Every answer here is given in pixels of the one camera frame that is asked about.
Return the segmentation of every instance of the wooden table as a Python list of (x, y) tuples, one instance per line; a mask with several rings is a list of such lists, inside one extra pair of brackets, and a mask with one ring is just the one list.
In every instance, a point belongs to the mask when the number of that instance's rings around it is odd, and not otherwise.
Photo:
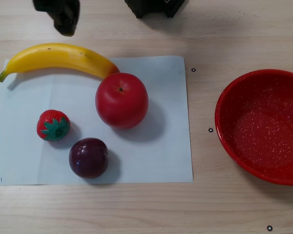
[(0, 234), (264, 234), (268, 225), (293, 234), (293, 187), (242, 171), (209, 132), (232, 80), (263, 68), (293, 72), (293, 0), (190, 0), (173, 19), (143, 20), (122, 0), (81, 4), (67, 38), (31, 0), (0, 0), (0, 72), (4, 59), (43, 42), (107, 57), (183, 56), (194, 182), (1, 186)]

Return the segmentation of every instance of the green calyx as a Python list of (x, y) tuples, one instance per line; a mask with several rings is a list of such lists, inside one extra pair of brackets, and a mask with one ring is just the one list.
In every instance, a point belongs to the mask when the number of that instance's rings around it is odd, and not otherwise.
[(45, 122), (44, 126), (47, 130), (42, 130), (41, 132), (46, 135), (44, 140), (49, 141), (61, 140), (70, 129), (69, 121), (66, 121), (64, 117), (61, 118), (60, 122), (55, 118), (53, 119), (53, 123)]

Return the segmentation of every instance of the strawberry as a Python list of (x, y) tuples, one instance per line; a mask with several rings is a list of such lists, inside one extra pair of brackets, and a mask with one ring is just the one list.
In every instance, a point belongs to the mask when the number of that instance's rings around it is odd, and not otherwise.
[(70, 129), (68, 117), (61, 111), (43, 112), (37, 123), (37, 134), (47, 141), (61, 140)]

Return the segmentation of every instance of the plastic fruit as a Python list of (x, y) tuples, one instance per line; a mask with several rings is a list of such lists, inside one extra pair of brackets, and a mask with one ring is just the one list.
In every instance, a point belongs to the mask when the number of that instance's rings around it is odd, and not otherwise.
[(49, 43), (16, 54), (0, 74), (0, 82), (11, 73), (50, 67), (75, 69), (100, 78), (119, 72), (114, 63), (92, 50), (63, 43)]
[(96, 138), (85, 138), (76, 142), (69, 152), (69, 165), (81, 178), (94, 179), (107, 168), (107, 147)]
[(96, 108), (107, 125), (120, 129), (132, 128), (146, 116), (147, 90), (134, 75), (113, 74), (104, 79), (98, 87)]
[(61, 111), (43, 112), (37, 123), (37, 134), (47, 141), (61, 140), (70, 129), (68, 117)]

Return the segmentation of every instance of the banana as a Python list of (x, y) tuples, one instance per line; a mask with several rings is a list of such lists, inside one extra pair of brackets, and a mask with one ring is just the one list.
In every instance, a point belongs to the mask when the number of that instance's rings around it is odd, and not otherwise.
[(49, 67), (75, 69), (102, 79), (120, 72), (114, 63), (92, 50), (63, 43), (48, 43), (25, 49), (11, 58), (0, 74), (0, 82), (11, 73)]

